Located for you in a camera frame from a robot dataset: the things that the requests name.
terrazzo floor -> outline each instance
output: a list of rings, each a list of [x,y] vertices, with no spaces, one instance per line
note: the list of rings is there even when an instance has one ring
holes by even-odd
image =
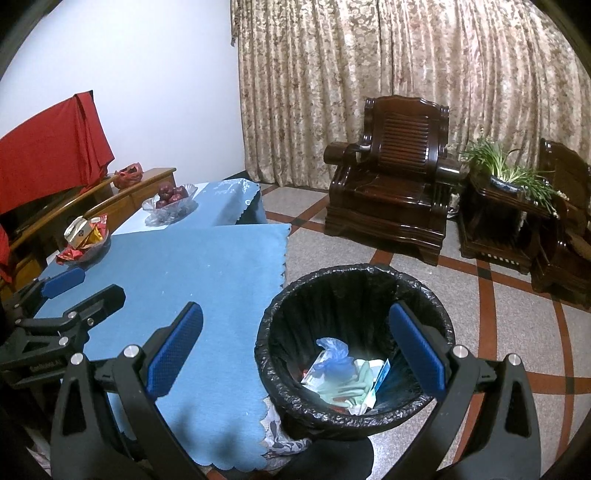
[[[591,313],[583,307],[534,293],[530,276],[481,260],[462,258],[457,225],[447,223],[438,267],[402,254],[323,233],[326,192],[261,184],[267,219],[290,223],[286,284],[333,265],[389,264],[432,289],[447,309],[456,343],[481,358],[510,352],[524,361],[534,393],[544,473],[564,452],[591,408]],[[441,466],[459,458],[473,429],[481,395],[473,397],[452,448]],[[397,428],[370,437],[381,479],[416,437],[434,401]],[[209,478],[223,478],[211,471]]]

potted plant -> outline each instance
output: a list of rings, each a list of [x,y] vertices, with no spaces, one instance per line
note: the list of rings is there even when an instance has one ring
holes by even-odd
[[[499,142],[486,138],[480,131],[480,137],[476,141],[468,142],[467,147],[460,153],[460,158],[470,167],[473,174],[485,174],[490,177],[491,185],[514,195],[523,195],[535,205],[540,205],[548,212],[558,217],[552,205],[552,196],[558,195],[568,200],[566,195],[555,190],[542,174],[549,173],[538,171],[531,167],[519,165],[507,165],[507,158],[513,149],[504,152]]]

wooden side table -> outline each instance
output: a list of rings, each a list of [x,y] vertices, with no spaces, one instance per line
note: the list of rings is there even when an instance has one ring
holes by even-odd
[[[526,218],[519,228],[522,212]],[[549,217],[522,192],[506,192],[491,184],[488,175],[471,173],[460,198],[460,252],[526,274],[540,249],[540,222]]]

fruit bowl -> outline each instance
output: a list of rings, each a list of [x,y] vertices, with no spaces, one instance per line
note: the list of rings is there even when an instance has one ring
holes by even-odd
[[[157,203],[160,201],[160,194],[157,193],[142,203],[142,209],[150,213],[150,216],[145,221],[147,226],[169,225],[170,223],[178,222],[197,208],[197,202],[195,202],[198,191],[197,186],[192,183],[182,186],[187,191],[188,195],[186,198],[171,202],[162,207],[158,205],[159,208],[157,208]]]

blue gripper pad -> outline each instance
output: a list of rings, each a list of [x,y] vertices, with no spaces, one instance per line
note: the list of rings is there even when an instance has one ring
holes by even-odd
[[[80,285],[84,282],[85,278],[86,273],[80,267],[66,270],[64,273],[60,273],[59,275],[46,280],[41,288],[41,295],[47,299],[53,299],[65,291]]]
[[[390,308],[390,331],[423,391],[441,401],[446,392],[445,367],[405,306],[395,303]]]
[[[146,392],[154,399],[168,394],[203,330],[203,312],[195,303],[169,334],[148,366]]]

